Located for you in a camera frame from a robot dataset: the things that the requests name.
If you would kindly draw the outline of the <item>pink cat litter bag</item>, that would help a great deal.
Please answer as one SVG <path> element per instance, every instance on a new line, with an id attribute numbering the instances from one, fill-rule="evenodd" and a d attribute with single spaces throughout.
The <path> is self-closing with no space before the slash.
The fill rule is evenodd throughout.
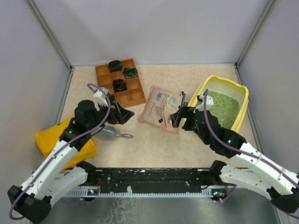
<path id="1" fill-rule="evenodd" d="M 177 128 L 172 126 L 170 115 L 179 110 L 185 96 L 183 91 L 171 92 L 158 86 L 152 86 L 144 110 L 138 117 L 138 122 L 176 133 Z"/>

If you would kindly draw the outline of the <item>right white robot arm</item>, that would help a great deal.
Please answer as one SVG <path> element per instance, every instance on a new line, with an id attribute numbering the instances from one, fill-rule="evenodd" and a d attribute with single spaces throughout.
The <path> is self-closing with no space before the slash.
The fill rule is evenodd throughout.
<path id="1" fill-rule="evenodd" d="M 231 183 L 254 191 L 292 216 L 299 208 L 299 175 L 273 162 L 237 132 L 222 127 L 210 113 L 214 101 L 207 91 L 197 99 L 200 102 L 197 107 L 184 103 L 170 115 L 172 126 L 177 127 L 181 119 L 185 119 L 185 131 L 193 131 L 217 154 L 240 162 L 250 170 L 248 173 L 214 161 L 209 169 L 209 181 L 215 185 Z"/>

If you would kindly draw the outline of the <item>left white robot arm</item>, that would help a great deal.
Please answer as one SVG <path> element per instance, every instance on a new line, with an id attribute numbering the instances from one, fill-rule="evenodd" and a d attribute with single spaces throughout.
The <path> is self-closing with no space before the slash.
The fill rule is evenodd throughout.
<path id="1" fill-rule="evenodd" d="M 65 165 L 82 150 L 92 133 L 106 122 L 125 124 L 134 112 L 123 108 L 117 101 L 100 105 L 97 109 L 91 100 L 83 100 L 74 110 L 74 117 L 63 130 L 55 147 L 40 167 L 20 186 L 11 186 L 7 194 L 10 211 L 16 211 L 34 224 L 41 223 L 55 203 L 73 188 L 92 185 L 97 180 L 96 167 L 86 161 L 79 162 L 68 174 L 55 178 Z"/>

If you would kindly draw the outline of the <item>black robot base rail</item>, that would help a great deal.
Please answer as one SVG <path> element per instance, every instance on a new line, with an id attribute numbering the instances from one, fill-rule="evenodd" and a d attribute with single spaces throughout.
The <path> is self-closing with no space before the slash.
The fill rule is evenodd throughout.
<path id="1" fill-rule="evenodd" d="M 98 168 L 81 187 L 100 193 L 200 193 L 208 186 L 224 186 L 219 177 L 200 168 Z"/>

